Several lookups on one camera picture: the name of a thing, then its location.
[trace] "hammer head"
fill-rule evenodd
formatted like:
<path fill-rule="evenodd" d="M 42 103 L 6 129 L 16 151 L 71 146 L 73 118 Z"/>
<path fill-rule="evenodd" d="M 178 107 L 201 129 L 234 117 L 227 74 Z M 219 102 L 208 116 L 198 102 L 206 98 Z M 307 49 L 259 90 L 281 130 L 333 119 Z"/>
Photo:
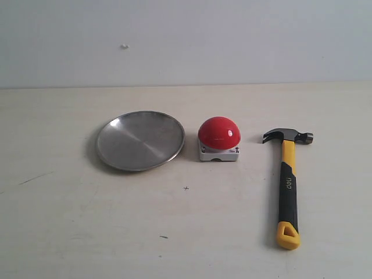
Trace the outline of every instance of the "hammer head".
<path fill-rule="evenodd" d="M 282 141 L 299 141 L 304 144 L 311 144 L 313 142 L 314 135 L 312 133 L 301 134 L 294 129 L 277 128 L 265 133 L 265 135 L 263 135 L 262 143 L 264 144 L 273 138 L 278 138 Z"/>

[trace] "yellow handle end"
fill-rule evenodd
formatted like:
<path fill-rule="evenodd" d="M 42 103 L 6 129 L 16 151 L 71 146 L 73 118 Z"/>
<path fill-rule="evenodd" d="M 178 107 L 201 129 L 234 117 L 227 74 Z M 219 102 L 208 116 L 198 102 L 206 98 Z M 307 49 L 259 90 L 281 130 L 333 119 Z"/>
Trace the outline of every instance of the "yellow handle end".
<path fill-rule="evenodd" d="M 277 243 L 288 250 L 294 250 L 300 246 L 300 235 L 290 222 L 278 223 Z"/>

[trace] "mark on table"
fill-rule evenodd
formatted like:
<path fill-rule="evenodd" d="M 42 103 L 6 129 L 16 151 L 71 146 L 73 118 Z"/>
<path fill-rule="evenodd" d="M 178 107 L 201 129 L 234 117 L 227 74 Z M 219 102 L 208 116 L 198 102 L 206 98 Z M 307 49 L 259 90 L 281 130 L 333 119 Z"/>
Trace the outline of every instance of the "mark on table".
<path fill-rule="evenodd" d="M 26 181 L 23 181 L 22 183 L 18 184 L 18 186 L 19 186 L 19 185 L 26 184 L 26 183 L 28 183 L 28 182 L 30 182 L 30 181 L 33 181 L 33 180 L 35 180 L 35 179 L 38 179 L 38 178 L 40 178 L 40 177 L 47 176 L 48 174 L 51 174 L 51 173 L 54 173 L 54 171 L 51 171 L 51 172 L 49 172 L 49 173 L 43 173 L 43 174 L 40 174 L 39 176 L 35 176 L 35 177 L 33 177 L 33 178 L 30 178 L 30 179 L 28 179 L 28 180 L 26 180 Z"/>

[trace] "black rubber grip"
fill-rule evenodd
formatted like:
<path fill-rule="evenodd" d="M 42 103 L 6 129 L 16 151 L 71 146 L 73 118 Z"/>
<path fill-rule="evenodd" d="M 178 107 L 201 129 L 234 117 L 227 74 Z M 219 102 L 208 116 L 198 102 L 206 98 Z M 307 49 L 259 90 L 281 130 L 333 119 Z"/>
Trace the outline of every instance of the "black rubber grip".
<path fill-rule="evenodd" d="M 279 222 L 290 222 L 298 232 L 296 177 L 290 165 L 282 162 L 279 187 Z"/>

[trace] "hammer handle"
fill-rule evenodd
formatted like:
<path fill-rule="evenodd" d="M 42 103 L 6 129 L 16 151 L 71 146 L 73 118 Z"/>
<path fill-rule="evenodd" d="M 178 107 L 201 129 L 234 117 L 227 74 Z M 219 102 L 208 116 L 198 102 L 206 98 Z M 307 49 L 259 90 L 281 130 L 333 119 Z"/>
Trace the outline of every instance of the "hammer handle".
<path fill-rule="evenodd" d="M 300 245 L 296 194 L 295 143 L 284 140 L 280 170 L 277 243 L 289 250 L 296 249 Z"/>

